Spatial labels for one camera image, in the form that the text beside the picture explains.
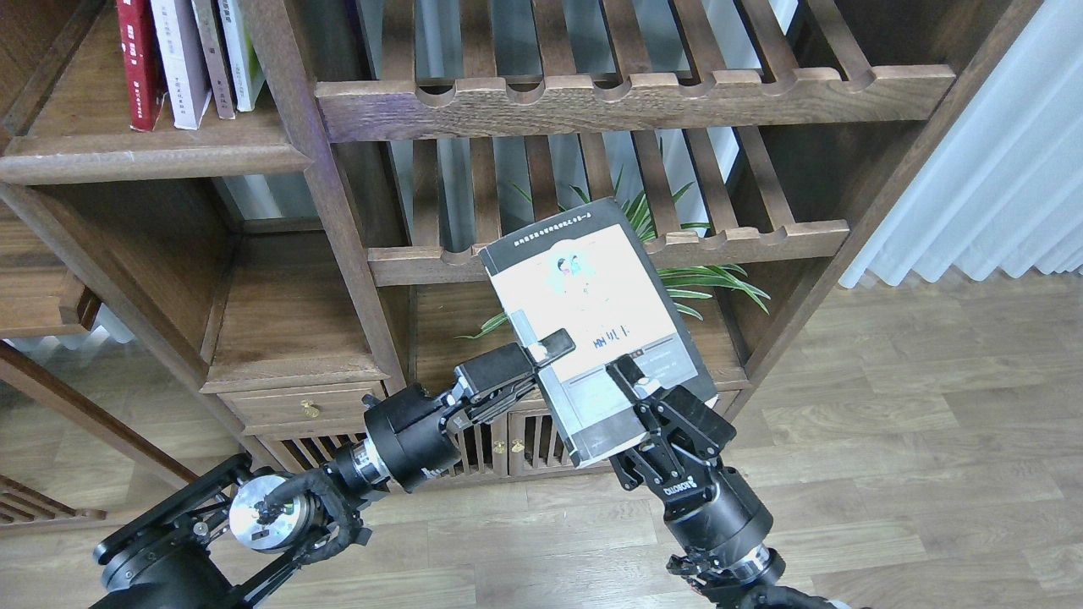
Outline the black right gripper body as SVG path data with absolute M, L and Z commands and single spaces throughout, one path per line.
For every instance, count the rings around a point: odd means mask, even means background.
M 741 474 L 721 462 L 735 430 L 682 386 L 635 385 L 632 413 L 645 440 L 612 456 L 619 485 L 645 485 L 662 521 L 684 548 L 669 569 L 772 569 L 765 547 L 773 517 Z

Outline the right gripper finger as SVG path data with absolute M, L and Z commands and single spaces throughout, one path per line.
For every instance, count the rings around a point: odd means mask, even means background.
M 618 386 L 619 392 L 627 398 L 629 409 L 634 411 L 656 409 L 665 397 L 665 389 L 657 379 L 647 377 L 630 354 L 608 362 L 606 374 Z

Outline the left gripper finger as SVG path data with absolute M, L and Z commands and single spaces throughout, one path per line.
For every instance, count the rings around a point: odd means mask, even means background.
M 529 357 L 537 370 L 545 370 L 574 350 L 574 340 L 566 329 L 561 328 L 537 340 L 537 342 L 530 344 Z

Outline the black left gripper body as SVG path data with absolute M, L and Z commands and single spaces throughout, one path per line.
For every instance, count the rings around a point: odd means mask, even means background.
M 363 485 L 384 490 L 395 480 L 410 492 L 452 468 L 460 459 L 455 435 L 495 420 L 537 385 L 546 365 L 544 344 L 504 344 L 456 366 L 455 384 L 438 396 L 418 384 L 383 400 L 364 396 Z

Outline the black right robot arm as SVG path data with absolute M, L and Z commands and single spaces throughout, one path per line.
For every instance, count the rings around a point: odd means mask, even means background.
M 645 440 L 611 457 L 619 483 L 647 485 L 684 548 L 667 571 L 717 608 L 828 608 L 831 601 L 778 585 L 785 563 L 766 547 L 773 517 L 721 451 L 735 428 L 684 388 L 661 387 L 629 355 L 606 364 L 645 426 Z

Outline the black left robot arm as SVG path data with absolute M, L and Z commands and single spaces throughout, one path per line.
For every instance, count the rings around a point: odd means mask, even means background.
M 255 608 L 306 563 L 366 544 L 362 511 L 390 483 L 410 492 L 452 469 L 462 459 L 456 433 L 495 420 L 573 349 L 560 329 L 468 359 L 438 396 L 414 384 L 366 397 L 364 438 L 300 474 L 250 471 L 246 454 L 224 459 L 97 544 L 97 606 Z

